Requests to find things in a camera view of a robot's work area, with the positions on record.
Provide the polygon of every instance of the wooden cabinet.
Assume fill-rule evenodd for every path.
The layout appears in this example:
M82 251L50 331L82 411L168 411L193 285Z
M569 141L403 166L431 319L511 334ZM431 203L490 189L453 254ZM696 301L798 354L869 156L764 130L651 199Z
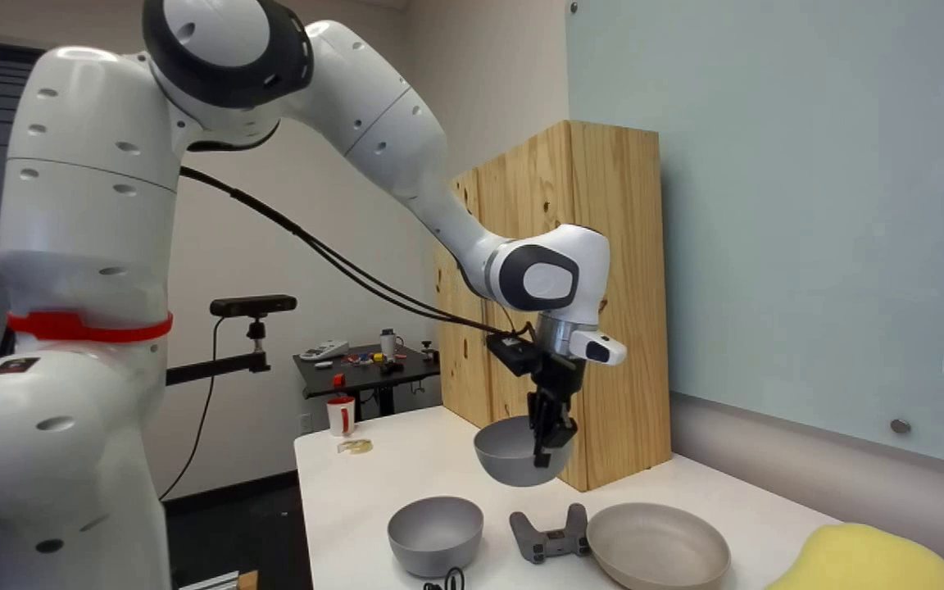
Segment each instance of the wooden cabinet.
M573 396L580 421L564 479L598 487L674 455L669 345L660 139L654 130L560 120L507 153L464 175L455 192L503 236L535 236L580 223L611 236L611 289L602 331L625 340L631 361L589 368ZM511 329L535 320L470 294L455 261L441 251L441 305L467 319ZM511 376L482 331L441 329L443 403L477 426L529 413L529 376Z

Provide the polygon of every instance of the black cable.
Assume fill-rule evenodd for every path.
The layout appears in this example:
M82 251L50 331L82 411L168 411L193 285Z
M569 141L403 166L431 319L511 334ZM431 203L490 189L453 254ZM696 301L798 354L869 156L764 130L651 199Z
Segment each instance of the black cable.
M217 331L221 331L224 320L228 319L217 319L217 325L215 325L215 354L209 354L209 361L217 361ZM168 484L168 491L159 495L159 500L163 500L182 484L182 479L188 475L192 462L198 459L199 443L204 443L204 428L206 428L206 417L209 417L209 403L215 403L215 391L217 391L217 376L209 376L204 413L199 413L199 426L198 426L198 436L193 436L193 443L188 449L188 459L183 459L182 473L174 475L174 480Z
M292 223L288 217L281 217L280 210L265 205L262 199L257 199L252 192L243 192L239 187L231 187L204 170L193 170L193 166L182 166L183 177L192 179L199 179L206 187L217 187L224 189L228 196L246 203L250 210L268 217L273 223L280 223L281 229L288 229L292 236L299 236L310 250L315 250L322 259L327 259L342 274L347 274L350 282L359 282L360 289L368 289L372 294L411 312L411 314L421 314L421 319L432 319L432 320L451 320L451 325L467 325L467 329L479 329L479 331L490 331L490 334L525 334L525 331L500 331L493 325L482 325L482 320L472 320L472 319L464 319L464 314L453 314L453 312L443 312L435 305L428 305L387 282L382 282L377 274L372 274L368 267L360 267L359 261L346 259L339 250L332 250L327 242L322 242L317 236L312 236L310 229L302 229L299 223Z

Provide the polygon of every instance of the gray object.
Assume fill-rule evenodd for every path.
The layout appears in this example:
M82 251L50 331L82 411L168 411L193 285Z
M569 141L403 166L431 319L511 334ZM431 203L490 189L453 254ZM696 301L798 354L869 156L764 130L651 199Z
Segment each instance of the gray object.
M669 503L615 503L594 513L589 547L625 590L719 590L728 539L701 519Z
M570 459L570 443L548 452L548 464L535 464L535 428L529 417L511 417L479 428L477 436L479 464L503 484L546 484L558 479Z
M511 535L525 559L546 565L548 557L589 553L585 503L569 508L569 526L539 530L525 511L507 513Z
M482 511L453 495L421 499L387 520L387 539L411 576L443 580L477 559Z

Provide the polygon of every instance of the table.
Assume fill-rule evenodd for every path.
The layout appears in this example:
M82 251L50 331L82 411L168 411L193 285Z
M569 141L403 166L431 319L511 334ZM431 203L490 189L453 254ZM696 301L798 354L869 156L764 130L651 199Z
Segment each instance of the table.
M416 590L421 580L407 576L392 553L387 520L428 495L464 495L482 508L482 547L467 580L493 590L615 590L589 557L529 565L511 539L511 511L525 511L535 526L564 526L570 500L586 513L616 500L693 511L730 544L724 590L767 585L793 565L806 535L833 520L684 455L586 495L564 480L505 487L477 459L477 426L443 405L368 418L359 436L375 439L375 452L339 452L342 439L332 432L297 439L312 580L322 590Z
M399 382L428 381L441 373L441 361L428 361L424 354L403 345L396 348L396 365L392 368L368 361L377 349L382 349L377 345L347 348L346 358L335 358L332 368L315 368L315 361L302 361L297 354L299 373L305 381L305 396L339 394L335 373L342 373L347 394L360 396L372 391L375 401L382 403L382 417L392 417L396 411Z

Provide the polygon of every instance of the cup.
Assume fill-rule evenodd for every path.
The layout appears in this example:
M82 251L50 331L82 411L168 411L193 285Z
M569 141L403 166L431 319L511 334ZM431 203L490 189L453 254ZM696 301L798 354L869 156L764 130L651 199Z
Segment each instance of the cup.
M382 354L384 354L387 365L396 361L396 331L394 329L382 331Z
M347 394L327 401L327 421L335 436L350 436L354 428L354 401Z

